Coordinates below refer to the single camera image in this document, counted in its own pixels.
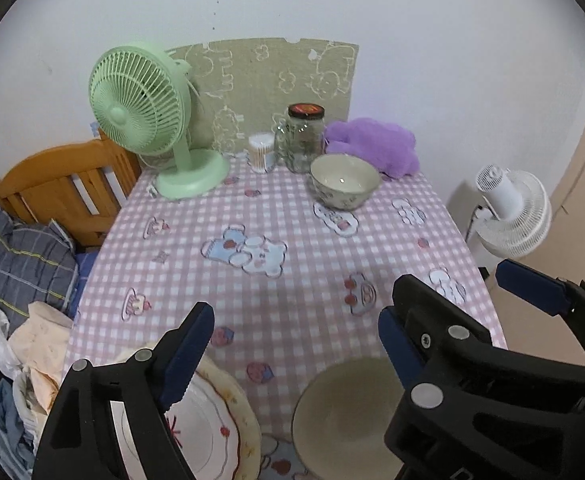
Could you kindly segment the pink checkered tablecloth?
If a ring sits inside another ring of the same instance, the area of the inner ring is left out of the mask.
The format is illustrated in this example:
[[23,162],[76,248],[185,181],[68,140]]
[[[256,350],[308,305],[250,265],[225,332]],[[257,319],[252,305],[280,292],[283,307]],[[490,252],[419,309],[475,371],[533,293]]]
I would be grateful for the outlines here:
[[382,182],[358,210],[336,211],[309,181],[233,159],[220,186],[166,200],[144,171],[106,236],[82,292],[66,359],[114,362],[214,310],[208,356],[248,396],[264,434],[265,479],[307,479],[292,444],[300,396],[332,365],[378,358],[380,311],[411,274],[505,344],[459,229],[422,174]]

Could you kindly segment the cotton swab container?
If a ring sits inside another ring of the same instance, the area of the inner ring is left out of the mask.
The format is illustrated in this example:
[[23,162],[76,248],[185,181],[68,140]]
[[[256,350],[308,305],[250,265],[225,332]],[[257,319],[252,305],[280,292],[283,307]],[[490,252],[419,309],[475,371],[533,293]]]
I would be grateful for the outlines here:
[[271,132],[251,134],[248,138],[248,160],[252,171],[267,174],[276,165],[275,136]]

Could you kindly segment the scalloped yellow floral plate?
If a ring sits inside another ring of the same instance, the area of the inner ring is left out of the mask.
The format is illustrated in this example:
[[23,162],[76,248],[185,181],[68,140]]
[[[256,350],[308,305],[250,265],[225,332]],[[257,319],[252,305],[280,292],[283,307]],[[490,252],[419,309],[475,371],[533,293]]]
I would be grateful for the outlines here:
[[261,467],[261,429],[244,389],[225,370],[203,356],[196,373],[209,378],[230,407],[240,437],[239,466],[233,479],[255,479]]

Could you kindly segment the glass jar with dark lid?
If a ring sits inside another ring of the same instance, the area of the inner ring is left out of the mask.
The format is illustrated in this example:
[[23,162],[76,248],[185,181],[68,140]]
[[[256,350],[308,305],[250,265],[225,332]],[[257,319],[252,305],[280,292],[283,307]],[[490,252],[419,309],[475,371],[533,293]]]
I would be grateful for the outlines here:
[[307,174],[324,151],[325,109],[314,103],[294,103],[275,133],[276,151],[287,169]]

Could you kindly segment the green patterned board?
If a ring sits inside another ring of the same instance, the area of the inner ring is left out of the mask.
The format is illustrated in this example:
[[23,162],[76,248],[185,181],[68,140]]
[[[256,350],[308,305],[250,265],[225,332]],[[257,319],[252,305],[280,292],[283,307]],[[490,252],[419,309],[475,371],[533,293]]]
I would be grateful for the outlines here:
[[192,66],[194,148],[241,152],[251,134],[274,132],[294,103],[324,107],[327,122],[349,116],[356,44],[249,38],[189,44],[168,55]]

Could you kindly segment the white pink-rimmed plate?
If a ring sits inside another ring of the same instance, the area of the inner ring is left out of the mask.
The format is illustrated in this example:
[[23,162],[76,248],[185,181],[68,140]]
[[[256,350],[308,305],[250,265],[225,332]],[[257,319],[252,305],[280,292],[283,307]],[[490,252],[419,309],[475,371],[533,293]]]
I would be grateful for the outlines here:
[[209,378],[197,372],[183,399],[164,414],[170,434],[197,479],[233,479],[239,431],[230,407]]

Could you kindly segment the pile of clothes and bags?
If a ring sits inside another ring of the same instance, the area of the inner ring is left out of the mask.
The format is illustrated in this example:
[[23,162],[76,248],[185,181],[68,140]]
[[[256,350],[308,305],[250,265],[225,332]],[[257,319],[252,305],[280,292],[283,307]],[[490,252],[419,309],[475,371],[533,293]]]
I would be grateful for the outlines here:
[[42,301],[28,305],[16,328],[0,309],[0,467],[8,478],[32,477],[71,328],[71,318]]

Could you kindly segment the purple plush cushion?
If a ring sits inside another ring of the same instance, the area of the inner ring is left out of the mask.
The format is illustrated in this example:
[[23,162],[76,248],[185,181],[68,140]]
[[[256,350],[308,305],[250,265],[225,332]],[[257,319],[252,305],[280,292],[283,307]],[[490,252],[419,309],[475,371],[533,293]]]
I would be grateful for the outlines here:
[[420,171],[414,133],[399,125],[371,118],[332,122],[324,139],[327,154],[358,157],[392,179]]

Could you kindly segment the white desk fan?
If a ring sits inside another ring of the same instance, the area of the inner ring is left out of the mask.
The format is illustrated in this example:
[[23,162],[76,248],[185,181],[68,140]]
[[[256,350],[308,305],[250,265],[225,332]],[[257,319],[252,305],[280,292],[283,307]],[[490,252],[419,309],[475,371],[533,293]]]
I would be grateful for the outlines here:
[[553,212],[544,185],[534,174],[487,165],[475,176],[475,187],[491,211],[475,229],[488,252],[520,259],[542,244]]

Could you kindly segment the grey plaid pillow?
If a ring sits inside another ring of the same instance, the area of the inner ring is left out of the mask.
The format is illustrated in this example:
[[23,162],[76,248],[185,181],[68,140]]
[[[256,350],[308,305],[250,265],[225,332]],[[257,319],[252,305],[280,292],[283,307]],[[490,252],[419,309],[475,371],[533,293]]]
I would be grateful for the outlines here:
[[35,301],[68,313],[78,279],[73,240],[57,221],[27,224],[0,211],[0,309],[12,328]]

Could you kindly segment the cream ceramic bowl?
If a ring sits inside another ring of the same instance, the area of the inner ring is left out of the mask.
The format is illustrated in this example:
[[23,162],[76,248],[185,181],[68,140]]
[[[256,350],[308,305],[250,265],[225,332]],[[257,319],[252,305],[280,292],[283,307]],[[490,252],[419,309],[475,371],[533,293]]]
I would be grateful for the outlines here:
[[337,210],[361,207],[381,185],[381,175],[369,162],[346,154],[326,154],[309,167],[311,188],[322,204]]
[[318,479],[393,479],[402,462],[385,432],[404,389],[386,358],[358,358],[318,374],[300,396],[292,441]]

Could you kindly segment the green desk fan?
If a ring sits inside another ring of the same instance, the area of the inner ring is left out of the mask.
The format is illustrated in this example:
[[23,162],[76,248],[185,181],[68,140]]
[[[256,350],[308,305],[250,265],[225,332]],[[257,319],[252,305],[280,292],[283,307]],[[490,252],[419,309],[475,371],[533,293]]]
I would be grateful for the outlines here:
[[193,148],[192,66],[151,44],[106,51],[88,81],[88,101],[108,138],[140,157],[170,155],[155,188],[168,200],[207,193],[227,177],[230,163],[212,148]]

